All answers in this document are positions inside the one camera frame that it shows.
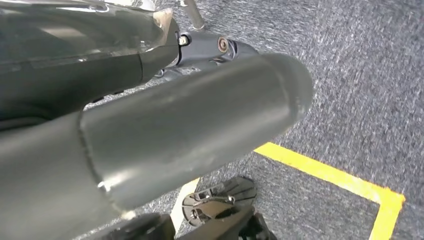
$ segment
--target yellow floor marking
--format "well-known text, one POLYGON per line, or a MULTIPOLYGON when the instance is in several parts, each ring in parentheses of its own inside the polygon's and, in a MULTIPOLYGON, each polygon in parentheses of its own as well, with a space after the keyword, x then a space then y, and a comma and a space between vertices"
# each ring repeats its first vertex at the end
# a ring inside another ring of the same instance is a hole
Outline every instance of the yellow floor marking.
POLYGON ((402 194, 393 192, 387 187, 364 181, 271 142, 258 147, 254 151, 380 204, 369 239, 389 240, 392 236, 396 220, 405 201, 405 197, 402 194))

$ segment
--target rear footpeg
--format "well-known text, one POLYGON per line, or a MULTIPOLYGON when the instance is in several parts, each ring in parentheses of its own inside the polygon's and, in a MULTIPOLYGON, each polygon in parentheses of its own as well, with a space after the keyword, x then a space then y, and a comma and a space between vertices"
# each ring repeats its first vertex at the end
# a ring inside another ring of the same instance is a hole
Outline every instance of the rear footpeg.
POLYGON ((255 184, 246 178, 235 177, 205 190, 192 193, 182 201, 185 220, 198 227, 215 219, 222 211, 232 206, 251 206, 257 196, 255 184), (210 209, 210 202, 216 202, 216 209, 210 209))

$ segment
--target bolt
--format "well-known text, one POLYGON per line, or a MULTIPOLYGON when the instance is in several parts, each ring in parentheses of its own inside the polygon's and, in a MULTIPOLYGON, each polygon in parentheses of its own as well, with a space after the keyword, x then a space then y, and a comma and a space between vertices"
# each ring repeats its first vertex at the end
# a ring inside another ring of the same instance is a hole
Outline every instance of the bolt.
POLYGON ((218 49, 221 53, 226 53, 228 51, 228 40, 224 37, 218 38, 218 49))
POLYGON ((198 218, 198 214, 196 213, 196 210, 191 210, 191 215, 190 215, 190 217, 192 218, 192 219, 197 219, 198 218))
POLYGON ((187 36, 182 35, 178 38, 178 45, 186 46, 188 44, 189 44, 189 38, 187 36))

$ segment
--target screw head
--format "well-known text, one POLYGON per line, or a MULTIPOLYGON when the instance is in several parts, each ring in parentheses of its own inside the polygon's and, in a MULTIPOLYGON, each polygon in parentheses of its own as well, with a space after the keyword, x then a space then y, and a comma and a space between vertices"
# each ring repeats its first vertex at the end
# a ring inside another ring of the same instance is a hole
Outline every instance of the screw head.
POLYGON ((218 38, 218 49, 221 53, 226 53, 228 51, 228 40, 225 37, 218 38))
POLYGON ((189 38, 187 36, 180 36, 178 38, 178 45, 185 46, 189 44, 189 38))

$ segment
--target metal rod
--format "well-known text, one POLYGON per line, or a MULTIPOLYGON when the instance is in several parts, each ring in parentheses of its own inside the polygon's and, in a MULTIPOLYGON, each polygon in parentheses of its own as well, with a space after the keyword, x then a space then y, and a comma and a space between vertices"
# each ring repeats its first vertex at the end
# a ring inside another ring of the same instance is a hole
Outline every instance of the metal rod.
POLYGON ((184 8, 185 13, 190 18, 193 28, 196 30, 203 29, 205 27, 205 21, 199 12, 195 0, 181 0, 180 3, 181 7, 184 8))

